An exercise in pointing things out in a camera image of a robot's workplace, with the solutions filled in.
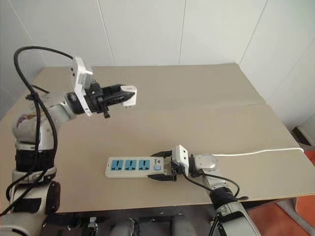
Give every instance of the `white tile wall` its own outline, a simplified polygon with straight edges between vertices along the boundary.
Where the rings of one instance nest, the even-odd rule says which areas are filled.
[[[266,0],[187,0],[180,64],[239,63]]]
[[[266,100],[315,37],[314,12],[313,0],[268,1],[240,63]]]
[[[176,65],[185,0],[99,0],[116,65]]]
[[[293,127],[315,112],[314,12],[313,0],[0,0],[0,118],[25,90],[13,53],[36,44],[88,65],[240,63]],[[20,61],[29,80],[70,63],[36,51]]]

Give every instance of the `white cable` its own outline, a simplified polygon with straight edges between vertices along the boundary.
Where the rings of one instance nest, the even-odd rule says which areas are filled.
[[[258,154],[258,153],[266,152],[266,151],[286,151],[286,150],[300,150],[304,152],[304,150],[300,147],[287,147],[287,148],[264,149],[264,150],[259,150],[259,151],[238,153],[238,154],[212,154],[212,155],[213,156],[245,156],[245,155]]]

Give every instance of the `cardboard surface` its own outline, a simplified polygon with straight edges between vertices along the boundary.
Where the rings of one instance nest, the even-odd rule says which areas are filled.
[[[68,73],[68,68],[45,68],[34,83],[71,91]],[[55,160],[62,185],[59,212],[210,202],[206,191],[182,177],[177,182],[109,179],[109,156],[146,156],[177,144],[189,154],[298,147],[237,65],[97,67],[94,75],[102,86],[137,86],[138,103],[110,108],[107,120],[102,114],[80,115],[61,127]],[[11,123],[27,103],[21,99],[0,123],[1,207],[7,206],[5,188],[15,166]],[[301,151],[218,159],[222,174],[238,182],[240,196],[250,200],[315,193],[314,168]]]

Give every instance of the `table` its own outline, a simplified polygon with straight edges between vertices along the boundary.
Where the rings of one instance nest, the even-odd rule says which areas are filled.
[[[47,67],[34,84],[69,92],[70,68]],[[103,86],[135,85],[137,105],[79,115],[59,130],[56,181],[59,212],[183,206],[210,203],[204,189],[186,181],[110,179],[109,156],[148,156],[181,144],[189,154],[243,153],[298,144],[236,64],[95,67]],[[15,167],[13,119],[31,102],[22,97],[0,123],[1,208]],[[241,186],[250,201],[315,193],[314,167],[299,150],[219,157],[222,174]]]

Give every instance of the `white power strip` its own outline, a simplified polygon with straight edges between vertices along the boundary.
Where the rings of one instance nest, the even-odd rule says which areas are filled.
[[[109,178],[143,178],[164,172],[163,157],[109,157],[105,175]]]

